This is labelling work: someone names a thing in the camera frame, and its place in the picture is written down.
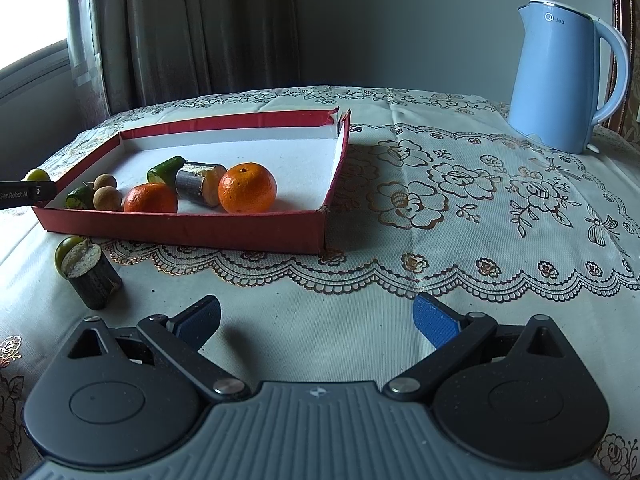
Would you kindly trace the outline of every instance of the gray curtain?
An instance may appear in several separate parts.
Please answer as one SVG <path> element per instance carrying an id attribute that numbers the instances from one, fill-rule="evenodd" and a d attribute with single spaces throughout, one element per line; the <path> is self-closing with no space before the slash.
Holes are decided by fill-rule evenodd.
<path id="1" fill-rule="evenodd" d="M 124 110 L 300 83 L 294 0 L 69 0 L 85 127 Z"/>

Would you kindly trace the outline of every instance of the white tablecloth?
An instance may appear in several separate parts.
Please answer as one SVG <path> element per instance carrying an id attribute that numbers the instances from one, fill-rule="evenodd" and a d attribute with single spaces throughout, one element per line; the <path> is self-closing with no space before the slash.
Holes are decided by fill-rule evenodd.
<path id="1" fill-rule="evenodd" d="M 504 109 L 482 98 L 313 87 L 126 112 L 42 167 L 56 178 L 133 125 L 335 105 L 352 110 L 350 150 L 325 253 L 105 241 L 125 288 L 100 315 L 130 326 L 215 294 L 222 327 L 202 352 L 255 387 L 382 386 L 433 351 L 412 322 L 411 300 L 422 290 L 506 324 L 549 314 L 610 405 L 595 460 L 615 478 L 640 473 L 640 155 L 612 132 L 596 131 L 599 155 L 571 155 L 519 136 Z M 34 460 L 19 431 L 20 403 L 88 310 L 52 264 L 62 235 L 44 232 L 28 208 L 1 213 L 0 226 L 0 397 L 9 399 L 0 404 L 0 428 L 8 428 L 7 436 L 0 431 L 0 464 L 3 456 L 9 464 L 0 474 L 15 476 Z"/>

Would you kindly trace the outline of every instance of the orange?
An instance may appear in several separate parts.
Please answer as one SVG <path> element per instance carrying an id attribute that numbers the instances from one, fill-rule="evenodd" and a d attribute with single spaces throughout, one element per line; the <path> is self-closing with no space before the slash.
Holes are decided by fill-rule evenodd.
<path id="1" fill-rule="evenodd" d="M 228 170 L 218 184 L 218 197 L 228 213 L 264 213 L 276 200 L 276 180 L 260 164 L 246 162 Z"/>
<path id="2" fill-rule="evenodd" d="M 178 197 L 167 184 L 142 184 L 127 193 L 123 209 L 127 213 L 176 213 Z"/>

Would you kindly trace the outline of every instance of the kettle handle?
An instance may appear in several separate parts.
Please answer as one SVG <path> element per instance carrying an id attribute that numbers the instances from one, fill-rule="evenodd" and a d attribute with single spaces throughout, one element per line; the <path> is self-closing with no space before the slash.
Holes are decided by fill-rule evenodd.
<path id="1" fill-rule="evenodd" d="M 596 16 L 592 16 L 592 19 L 596 27 L 596 33 L 610 44 L 613 54 L 616 56 L 617 64 L 616 85 L 609 100 L 593 116 L 591 125 L 595 126 L 611 117 L 625 98 L 626 87 L 629 84 L 629 51 L 626 40 L 619 31 Z"/>

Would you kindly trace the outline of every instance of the blue kettle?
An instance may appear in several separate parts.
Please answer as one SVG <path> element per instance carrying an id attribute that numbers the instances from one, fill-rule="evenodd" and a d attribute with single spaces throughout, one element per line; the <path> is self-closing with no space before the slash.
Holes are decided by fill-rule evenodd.
<path id="1" fill-rule="evenodd" d="M 559 2 L 531 0 L 518 11 L 525 37 L 508 122 L 556 150 L 582 153 L 593 127 L 625 97 L 625 38 L 600 18 Z M 600 38 L 610 44 L 618 70 L 611 97 L 598 109 Z"/>

